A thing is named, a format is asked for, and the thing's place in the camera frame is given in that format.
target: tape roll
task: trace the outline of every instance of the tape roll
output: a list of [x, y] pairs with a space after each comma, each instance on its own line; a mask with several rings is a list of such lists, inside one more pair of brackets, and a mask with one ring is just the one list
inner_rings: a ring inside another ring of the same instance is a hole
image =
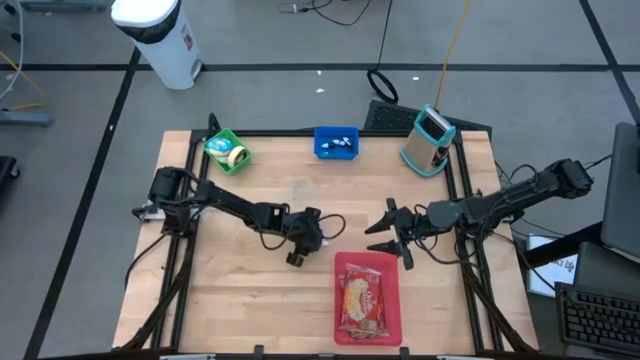
[[229, 161], [227, 162], [227, 165], [232, 168], [242, 162], [246, 156], [247, 149], [245, 149], [244, 146], [236, 146], [229, 153]]

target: yellow cable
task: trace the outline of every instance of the yellow cable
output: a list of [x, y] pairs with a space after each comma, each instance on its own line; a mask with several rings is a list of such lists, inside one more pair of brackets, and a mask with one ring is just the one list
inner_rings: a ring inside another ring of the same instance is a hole
[[[18, 74], [20, 74], [20, 76], [22, 76], [25, 80], [27, 80], [27, 82], [34, 88], [36, 89], [36, 91], [46, 100], [47, 99], [47, 94], [40, 88], [40, 86], [38, 86], [38, 84], [36, 84], [35, 81], [33, 81], [29, 75], [27, 75], [25, 72], [20, 71], [20, 68], [18, 67], [18, 65], [16, 65], [13, 61], [11, 61], [11, 59], [2, 51], [0, 51], [0, 56], [2, 56], [8, 63], [9, 65], [11, 65], [12, 68], [14, 68]], [[38, 104], [27, 104], [27, 105], [20, 105], [20, 106], [16, 106], [14, 108], [11, 108], [9, 110], [11, 111], [17, 111], [17, 110], [25, 110], [25, 109], [34, 109], [34, 108], [39, 108], [39, 107], [43, 107], [43, 106], [47, 106], [46, 101], [44, 103], [38, 103]]]
[[436, 94], [436, 102], [433, 105], [433, 108], [438, 110], [438, 104], [440, 103], [440, 92], [442, 91], [442, 84], [444, 84], [444, 77], [447, 73], [447, 65], [449, 64], [449, 59], [451, 58], [451, 54], [453, 53], [453, 47], [456, 45], [456, 40], [458, 40], [458, 35], [460, 35], [460, 29], [462, 29], [462, 24], [464, 24], [464, 20], [467, 18], [467, 14], [469, 13], [469, 8], [471, 7], [471, 0], [467, 0], [464, 4], [464, 10], [462, 12], [462, 16], [460, 20], [458, 20], [458, 27], [456, 27], [456, 32], [453, 34], [453, 39], [451, 40], [451, 44], [449, 44], [449, 50], [447, 51], [447, 57], [444, 59], [444, 64], [442, 64], [442, 72], [440, 73], [440, 83], [438, 84], [438, 93]]

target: wooden tabletop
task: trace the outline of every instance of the wooden tabletop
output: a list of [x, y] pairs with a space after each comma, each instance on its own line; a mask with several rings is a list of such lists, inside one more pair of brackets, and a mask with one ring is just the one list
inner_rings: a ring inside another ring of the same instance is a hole
[[[184, 166], [189, 132], [166, 132], [158, 167]], [[464, 132], [464, 146], [474, 191], [499, 188], [489, 139], [485, 132]], [[333, 340], [333, 258], [340, 251], [365, 251], [388, 241], [391, 232], [364, 235], [385, 211], [385, 198], [398, 206], [448, 199], [444, 175], [425, 179], [399, 156], [402, 138], [362, 138], [354, 161], [319, 161], [309, 137], [244, 138], [252, 163], [234, 177], [215, 164], [209, 179], [248, 200], [287, 202], [291, 211], [307, 206], [347, 220], [344, 233], [302, 268], [285, 263], [293, 243], [278, 251], [263, 249], [258, 234], [238, 219], [215, 209], [200, 220], [180, 351], [251, 353], [262, 344], [267, 353], [397, 354], [397, 348], [338, 346]], [[457, 159], [452, 149], [458, 194], [462, 194]], [[160, 222], [142, 226], [136, 253], [159, 235]], [[330, 234], [338, 224], [323, 224]], [[509, 227], [496, 232], [511, 237]], [[277, 238], [267, 237], [268, 244]], [[158, 301], [169, 241], [137, 265], [129, 280], [114, 346], [129, 340]], [[434, 254], [455, 259], [453, 234], [441, 235]], [[415, 268], [399, 264], [403, 344], [411, 354], [472, 354], [473, 342], [462, 275], [458, 265], [439, 265], [413, 248]], [[493, 293], [498, 307], [531, 346], [538, 347], [514, 247], [491, 237], [485, 241]], [[484, 344], [491, 347], [481, 303]], [[173, 321], [173, 309], [167, 321]], [[163, 343], [168, 343], [166, 331]]]

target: red tray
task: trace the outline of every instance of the red tray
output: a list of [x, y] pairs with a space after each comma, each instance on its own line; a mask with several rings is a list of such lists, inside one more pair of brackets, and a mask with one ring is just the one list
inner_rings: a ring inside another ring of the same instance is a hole
[[[389, 336], [355, 340], [348, 331], [340, 330], [343, 291], [340, 275], [344, 275], [347, 263], [367, 267], [381, 273], [382, 301]], [[400, 318], [400, 291], [398, 286], [398, 259], [389, 254], [374, 252], [340, 252], [335, 258], [334, 273], [335, 307], [333, 339], [338, 345], [399, 346], [402, 344], [402, 321]]]

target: white trash can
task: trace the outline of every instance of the white trash can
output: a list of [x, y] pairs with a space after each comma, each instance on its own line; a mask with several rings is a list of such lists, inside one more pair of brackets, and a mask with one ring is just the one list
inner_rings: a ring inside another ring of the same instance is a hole
[[202, 60], [182, 0], [116, 0], [111, 18], [168, 88], [193, 86]]

